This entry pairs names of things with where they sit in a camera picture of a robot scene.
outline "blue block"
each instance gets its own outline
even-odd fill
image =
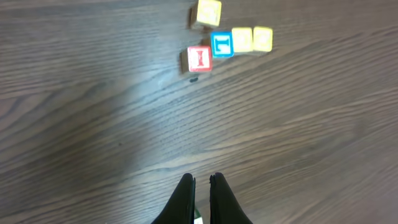
[[[234,56],[232,32],[212,32],[211,51],[213,58],[230,58]]]

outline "red block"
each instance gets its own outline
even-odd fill
[[[182,72],[184,74],[211,72],[212,68],[211,47],[189,47],[182,52]]]

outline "toy block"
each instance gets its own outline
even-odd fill
[[[192,76],[197,73],[211,72],[213,62],[209,46],[189,47],[181,53],[182,74]]]
[[[221,2],[215,0],[199,0],[192,7],[191,29],[206,30],[218,27],[221,18]]]
[[[250,54],[253,51],[253,29],[251,27],[232,28],[233,47],[236,55]]]
[[[266,54],[272,50],[273,31],[268,27],[256,26],[253,31],[253,51],[255,54]]]
[[[213,59],[226,59],[234,56],[232,32],[212,32],[203,45],[211,47]]]

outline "alphabet block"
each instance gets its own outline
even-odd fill
[[[225,59],[234,56],[232,32],[212,32],[203,45],[211,47],[213,59]]]
[[[215,0],[199,0],[192,8],[191,28],[212,29],[220,25],[221,2]]]
[[[268,27],[255,27],[253,49],[256,53],[265,54],[272,50],[273,31]]]
[[[181,54],[183,75],[211,72],[213,62],[209,46],[189,47]]]
[[[253,51],[253,29],[251,27],[232,28],[235,54],[250,54]]]

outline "small black object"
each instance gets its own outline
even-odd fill
[[[196,81],[198,81],[198,80],[199,80],[198,77],[196,77],[196,78],[191,78],[191,79],[189,80],[189,82],[190,82],[190,83],[194,83],[194,82],[196,82]]]

